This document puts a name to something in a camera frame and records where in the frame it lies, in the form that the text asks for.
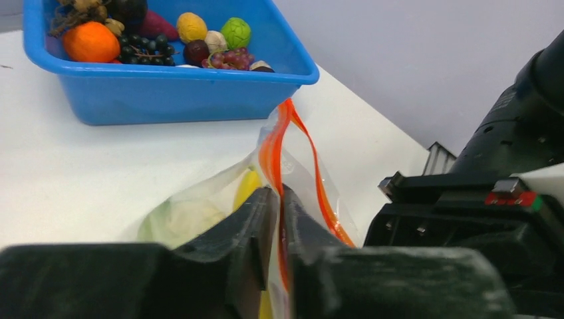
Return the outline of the blue plastic bin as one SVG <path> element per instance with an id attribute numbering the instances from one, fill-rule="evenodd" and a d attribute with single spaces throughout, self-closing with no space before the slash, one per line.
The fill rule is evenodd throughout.
<path id="1" fill-rule="evenodd" d="M 88 125 L 155 124 L 266 118 L 301 86 L 319 79 L 317 65 L 272 1 L 150 1 L 174 23 L 185 12 L 211 29 L 239 17 L 251 27 L 249 51 L 271 72 L 174 66 L 81 63 L 49 36 L 56 1 L 23 3 L 27 56 L 57 75 L 75 116 Z"/>

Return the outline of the dark plum toy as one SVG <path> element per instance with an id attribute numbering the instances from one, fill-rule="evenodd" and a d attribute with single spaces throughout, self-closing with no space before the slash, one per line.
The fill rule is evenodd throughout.
<path id="1" fill-rule="evenodd" d="M 125 26 L 141 25 L 148 12 L 147 0 L 111 0 L 107 6 L 108 14 Z"/>

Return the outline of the dark dried date toy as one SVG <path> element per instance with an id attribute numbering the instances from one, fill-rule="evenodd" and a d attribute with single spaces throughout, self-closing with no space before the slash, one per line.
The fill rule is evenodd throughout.
<path id="1" fill-rule="evenodd" d="M 202 61 L 207 60 L 210 50 L 204 40 L 191 41 L 184 46 L 183 58 L 187 64 L 201 67 Z"/>

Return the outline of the red toy grapes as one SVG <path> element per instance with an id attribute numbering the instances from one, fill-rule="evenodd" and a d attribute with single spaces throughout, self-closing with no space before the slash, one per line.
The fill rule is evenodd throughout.
<path id="1" fill-rule="evenodd" d="M 255 62 L 255 57 L 246 47 L 233 50 L 215 51 L 203 59 L 203 68 L 223 70 L 249 70 Z"/>

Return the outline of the white toy garlic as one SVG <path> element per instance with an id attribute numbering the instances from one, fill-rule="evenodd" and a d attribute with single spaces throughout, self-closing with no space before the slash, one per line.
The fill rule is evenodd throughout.
<path id="1" fill-rule="evenodd" d="M 228 50 L 228 44 L 224 35 L 219 31 L 208 31 L 204 39 L 210 53 L 224 52 Z"/>

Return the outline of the green toy chayote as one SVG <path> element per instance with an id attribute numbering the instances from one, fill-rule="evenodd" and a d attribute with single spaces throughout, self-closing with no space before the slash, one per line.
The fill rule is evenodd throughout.
<path id="1" fill-rule="evenodd" d="M 251 41 L 251 27 L 241 18 L 229 18 L 220 30 L 229 49 L 248 47 Z"/>

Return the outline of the green toy cabbage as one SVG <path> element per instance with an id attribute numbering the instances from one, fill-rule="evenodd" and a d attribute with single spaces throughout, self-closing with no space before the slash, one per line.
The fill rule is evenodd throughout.
<path id="1" fill-rule="evenodd" d="M 136 240 L 175 249 L 222 221 L 228 214 L 207 199 L 165 200 L 143 218 Z"/>

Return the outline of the magenta toy sweet potato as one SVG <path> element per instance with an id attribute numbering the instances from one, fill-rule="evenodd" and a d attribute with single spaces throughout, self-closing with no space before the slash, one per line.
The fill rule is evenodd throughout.
<path id="1" fill-rule="evenodd" d="M 180 39 L 175 26 L 150 9 L 147 11 L 137 33 L 147 39 L 156 39 L 160 35 L 166 36 L 169 41 L 177 41 Z"/>

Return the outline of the aluminium frame rail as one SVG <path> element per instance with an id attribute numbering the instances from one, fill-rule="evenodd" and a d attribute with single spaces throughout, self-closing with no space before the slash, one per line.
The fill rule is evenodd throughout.
<path id="1" fill-rule="evenodd" d="M 434 142 L 428 148 L 429 154 L 422 175 L 449 173 L 457 157 L 442 144 Z"/>

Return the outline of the yellow toy banana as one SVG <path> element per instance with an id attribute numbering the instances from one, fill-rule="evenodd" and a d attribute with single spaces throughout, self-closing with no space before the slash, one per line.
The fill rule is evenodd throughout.
<path id="1" fill-rule="evenodd" d="M 253 192 L 262 187 L 262 180 L 260 175 L 254 171 L 247 171 L 236 189 L 235 197 L 233 200 L 233 211 L 239 209 L 239 207 L 253 194 Z"/>

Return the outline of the black toy grapes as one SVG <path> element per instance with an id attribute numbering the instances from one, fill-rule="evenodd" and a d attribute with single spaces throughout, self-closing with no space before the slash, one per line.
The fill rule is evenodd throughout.
<path id="1" fill-rule="evenodd" d="M 120 35 L 117 37 L 120 54 L 117 61 L 122 64 L 142 64 L 153 66 L 175 66 L 174 55 L 176 49 L 169 43 L 165 34 L 155 39 L 148 39 L 140 35 Z"/>

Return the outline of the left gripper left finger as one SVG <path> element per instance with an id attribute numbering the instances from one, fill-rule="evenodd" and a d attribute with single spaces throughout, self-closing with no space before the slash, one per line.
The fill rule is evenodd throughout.
<path id="1" fill-rule="evenodd" d="M 257 318 L 277 197 L 267 187 L 176 248 L 19 245 L 1 252 L 2 318 Z"/>

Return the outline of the brown toy shiitake mushroom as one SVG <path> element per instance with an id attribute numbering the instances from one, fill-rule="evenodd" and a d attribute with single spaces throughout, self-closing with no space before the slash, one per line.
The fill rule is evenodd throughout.
<path id="1" fill-rule="evenodd" d="M 255 61 L 249 66 L 249 70 L 255 72 L 275 72 L 264 60 Z"/>

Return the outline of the clear zip bag orange zipper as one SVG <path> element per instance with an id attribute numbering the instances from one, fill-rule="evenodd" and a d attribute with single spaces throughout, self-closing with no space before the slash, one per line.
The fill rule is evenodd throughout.
<path id="1" fill-rule="evenodd" d="M 290 187 L 309 216 L 334 235 L 339 243 L 350 247 L 360 245 L 361 236 L 353 218 L 331 181 L 291 99 L 272 111 L 261 128 L 256 148 L 248 156 L 167 199 L 207 199 L 229 217 L 235 212 L 233 200 L 236 189 L 249 170 L 256 171 L 261 177 L 263 186 L 258 189 L 270 188 L 275 198 L 279 199 L 285 194 L 283 187 Z"/>

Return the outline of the orange toy walnut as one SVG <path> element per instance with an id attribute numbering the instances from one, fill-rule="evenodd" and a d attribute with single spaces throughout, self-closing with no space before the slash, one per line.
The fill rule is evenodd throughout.
<path id="1" fill-rule="evenodd" d="M 180 40 L 187 44 L 196 40 L 204 40 L 208 33 L 205 21 L 192 12 L 182 13 L 176 22 Z"/>

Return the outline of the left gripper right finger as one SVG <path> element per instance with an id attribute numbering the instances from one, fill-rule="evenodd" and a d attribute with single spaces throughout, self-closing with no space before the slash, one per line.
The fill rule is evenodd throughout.
<path id="1" fill-rule="evenodd" d="M 292 318 L 512 318 L 501 277 L 465 248 L 352 248 L 283 190 Z"/>

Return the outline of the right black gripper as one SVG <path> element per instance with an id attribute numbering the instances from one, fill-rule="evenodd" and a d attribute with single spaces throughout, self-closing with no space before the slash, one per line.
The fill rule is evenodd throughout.
<path id="1" fill-rule="evenodd" d="M 563 163 L 563 36 L 503 91 L 450 170 L 380 183 L 367 247 L 468 247 L 510 288 L 563 290 L 563 202 L 521 173 Z"/>

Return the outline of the brown longan cluster toy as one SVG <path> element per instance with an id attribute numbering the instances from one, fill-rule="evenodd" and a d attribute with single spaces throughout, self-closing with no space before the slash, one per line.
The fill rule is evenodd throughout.
<path id="1" fill-rule="evenodd" d="M 101 0 L 59 0 L 55 15 L 51 19 L 49 36 L 59 37 L 66 31 L 87 22 L 102 23 L 117 37 L 125 30 L 123 23 L 110 18 L 110 1 Z"/>

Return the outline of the round orange toy fruit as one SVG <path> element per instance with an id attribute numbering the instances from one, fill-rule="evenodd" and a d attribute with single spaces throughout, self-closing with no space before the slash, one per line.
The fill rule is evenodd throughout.
<path id="1" fill-rule="evenodd" d="M 107 63 L 120 54 L 116 36 L 98 22 L 87 22 L 68 30 L 61 41 L 67 55 L 77 62 Z"/>

